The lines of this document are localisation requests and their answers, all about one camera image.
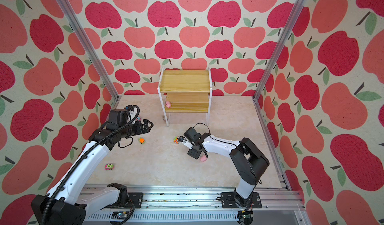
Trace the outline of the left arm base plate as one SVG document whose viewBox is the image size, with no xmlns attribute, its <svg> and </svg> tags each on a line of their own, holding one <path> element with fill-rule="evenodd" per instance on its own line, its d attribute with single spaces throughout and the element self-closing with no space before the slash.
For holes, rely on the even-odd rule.
<svg viewBox="0 0 384 225">
<path fill-rule="evenodd" d="M 143 193 L 120 192 L 118 200 L 109 205 L 109 208 L 135 208 L 140 209 L 143 201 Z"/>
</svg>

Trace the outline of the front aluminium rail frame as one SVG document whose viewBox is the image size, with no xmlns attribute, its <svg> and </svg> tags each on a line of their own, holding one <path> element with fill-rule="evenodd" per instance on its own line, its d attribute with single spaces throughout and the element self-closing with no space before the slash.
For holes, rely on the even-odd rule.
<svg viewBox="0 0 384 225">
<path fill-rule="evenodd" d="M 129 193 L 141 193 L 126 225 L 236 225 L 240 209 L 223 208 L 218 197 L 231 187 L 128 186 Z M 299 193 L 284 188 L 255 189 L 253 225 L 309 225 Z"/>
</svg>

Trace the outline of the wooden two-tier white-frame shelf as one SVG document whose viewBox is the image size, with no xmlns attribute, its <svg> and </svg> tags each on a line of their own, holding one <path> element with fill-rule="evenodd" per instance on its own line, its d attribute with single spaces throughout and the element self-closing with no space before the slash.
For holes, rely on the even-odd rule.
<svg viewBox="0 0 384 225">
<path fill-rule="evenodd" d="M 205 114 L 206 123 L 209 123 L 213 96 L 211 69 L 162 69 L 157 91 L 167 126 L 172 113 Z M 165 106 L 166 101 L 171 102 L 171 108 Z"/>
</svg>

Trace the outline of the aluminium frame post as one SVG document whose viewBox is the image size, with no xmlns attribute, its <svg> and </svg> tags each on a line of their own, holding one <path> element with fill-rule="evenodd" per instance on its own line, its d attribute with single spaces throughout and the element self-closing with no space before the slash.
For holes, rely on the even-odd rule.
<svg viewBox="0 0 384 225">
<path fill-rule="evenodd" d="M 120 101 L 120 96 L 111 81 L 103 63 L 101 62 L 100 58 L 98 57 L 94 46 L 92 45 L 91 40 L 89 39 L 86 31 L 84 30 L 83 26 L 79 22 L 77 15 L 75 11 L 73 10 L 71 3 L 69 0 L 56 0 L 58 5 L 60 6 L 62 12 L 66 16 L 67 20 L 69 21 L 69 24 L 72 26 L 72 29 L 76 33 L 80 43 L 82 44 L 83 48 L 85 49 L 86 54 L 88 55 L 90 61 L 93 63 L 95 69 L 97 70 L 99 76 L 101 77 L 101 80 L 103 81 L 104 85 L 106 86 L 107 90 L 109 91 L 110 95 L 112 96 L 112 101 L 115 103 L 113 105 L 114 108 L 117 107 L 117 104 Z"/>
<path fill-rule="evenodd" d="M 288 20 L 286 22 L 286 25 L 284 26 L 281 35 L 279 36 L 279 40 L 275 46 L 275 49 L 272 53 L 271 58 L 269 59 L 266 69 L 264 71 L 264 74 L 262 76 L 261 81 L 258 84 L 257 90 L 253 96 L 253 102 L 256 104 L 256 102 L 259 99 L 259 96 L 261 95 L 263 89 L 265 88 L 265 85 L 268 81 L 268 78 L 273 70 L 273 67 L 277 63 L 278 58 L 280 57 L 282 50 L 285 46 L 286 41 L 289 39 L 290 35 L 293 34 L 293 27 L 296 24 L 301 11 L 306 4 L 307 0 L 296 0 L 294 3 L 294 6 L 292 8 L 292 11 L 288 17 Z"/>
</svg>

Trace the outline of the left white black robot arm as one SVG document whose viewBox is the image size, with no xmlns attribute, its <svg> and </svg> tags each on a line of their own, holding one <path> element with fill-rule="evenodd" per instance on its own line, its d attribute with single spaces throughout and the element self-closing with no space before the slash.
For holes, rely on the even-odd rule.
<svg viewBox="0 0 384 225">
<path fill-rule="evenodd" d="M 114 146 L 119 146 L 122 139 L 151 131 L 154 124 L 147 119 L 139 121 L 139 114 L 140 108 L 136 105 L 110 111 L 108 121 L 92 133 L 85 149 L 65 175 L 45 196 L 37 195 L 33 199 L 31 208 L 40 225 L 81 225 L 88 216 L 104 208 L 128 209 L 120 224 L 131 218 L 136 206 L 124 185 L 111 183 L 82 201 L 79 196 L 98 164 Z"/>
</svg>

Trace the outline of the right aluminium frame post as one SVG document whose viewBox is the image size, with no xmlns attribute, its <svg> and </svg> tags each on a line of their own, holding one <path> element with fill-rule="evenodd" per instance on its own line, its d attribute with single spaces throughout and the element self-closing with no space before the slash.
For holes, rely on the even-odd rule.
<svg viewBox="0 0 384 225">
<path fill-rule="evenodd" d="M 272 53 L 271 58 L 269 59 L 266 69 L 264 71 L 264 74 L 262 76 L 261 81 L 258 84 L 257 90 L 253 96 L 253 102 L 256 104 L 256 102 L 259 99 L 259 96 L 261 95 L 263 89 L 265 88 L 265 85 L 268 81 L 268 78 L 273 70 L 273 67 L 277 63 L 278 58 L 280 57 L 282 50 L 285 46 L 286 41 L 289 39 L 290 35 L 293 34 L 293 27 L 296 24 L 301 11 L 306 4 L 307 0 L 296 0 L 294 3 L 294 6 L 292 8 L 292 11 L 288 17 L 288 20 L 286 22 L 286 25 L 284 26 L 281 35 L 279 36 L 279 40 L 275 46 L 275 49 Z"/>
</svg>

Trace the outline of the pink blue toy car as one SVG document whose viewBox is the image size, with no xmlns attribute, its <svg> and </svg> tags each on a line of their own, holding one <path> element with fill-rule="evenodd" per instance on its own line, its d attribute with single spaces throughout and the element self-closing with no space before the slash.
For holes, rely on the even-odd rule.
<svg viewBox="0 0 384 225">
<path fill-rule="evenodd" d="M 114 164 L 106 164 L 106 165 L 105 165 L 105 170 L 106 170 L 106 171 L 111 171 L 111 170 L 114 169 L 114 167 L 115 167 Z"/>
</svg>

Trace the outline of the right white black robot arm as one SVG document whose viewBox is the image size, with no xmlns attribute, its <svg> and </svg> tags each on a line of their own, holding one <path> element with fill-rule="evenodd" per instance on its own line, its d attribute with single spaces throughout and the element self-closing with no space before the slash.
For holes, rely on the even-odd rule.
<svg viewBox="0 0 384 225">
<path fill-rule="evenodd" d="M 188 147 L 188 155 L 196 160 L 208 158 L 208 153 L 230 158 L 241 177 L 233 192 L 233 200 L 240 208 L 251 205 L 254 188 L 270 165 L 267 157 L 252 140 L 249 138 L 240 141 L 224 140 L 210 133 L 200 134 L 195 128 L 190 127 L 182 136 L 176 137 L 176 143 Z"/>
</svg>

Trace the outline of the left aluminium frame post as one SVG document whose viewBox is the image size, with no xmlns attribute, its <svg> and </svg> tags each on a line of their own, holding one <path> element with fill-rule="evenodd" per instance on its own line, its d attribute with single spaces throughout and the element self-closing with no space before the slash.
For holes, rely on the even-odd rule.
<svg viewBox="0 0 384 225">
<path fill-rule="evenodd" d="M 72 26 L 72 29 L 76 33 L 80 43 L 82 44 L 83 48 L 85 49 L 86 54 L 88 55 L 90 61 L 93 63 L 95 69 L 97 70 L 99 76 L 101 77 L 101 80 L 103 81 L 104 85 L 106 86 L 107 90 L 109 91 L 110 95 L 112 96 L 112 101 L 115 103 L 113 105 L 114 108 L 117 107 L 117 104 L 120 101 L 120 96 L 111 81 L 103 63 L 101 62 L 100 58 L 98 57 L 94 46 L 92 45 L 91 40 L 89 39 L 86 31 L 84 30 L 83 26 L 79 22 L 77 15 L 75 11 L 73 10 L 71 3 L 69 0 L 56 0 L 58 5 L 60 6 L 62 12 L 66 16 L 67 20 L 69 21 L 69 24 Z"/>
</svg>

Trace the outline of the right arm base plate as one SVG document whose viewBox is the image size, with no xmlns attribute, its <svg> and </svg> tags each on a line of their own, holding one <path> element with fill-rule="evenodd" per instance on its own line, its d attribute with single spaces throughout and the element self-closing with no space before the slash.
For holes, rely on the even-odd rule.
<svg viewBox="0 0 384 225">
<path fill-rule="evenodd" d="M 255 192 L 252 192 L 246 199 L 235 192 L 221 193 L 217 200 L 222 203 L 223 209 L 261 209 L 263 207 L 259 193 Z"/>
</svg>

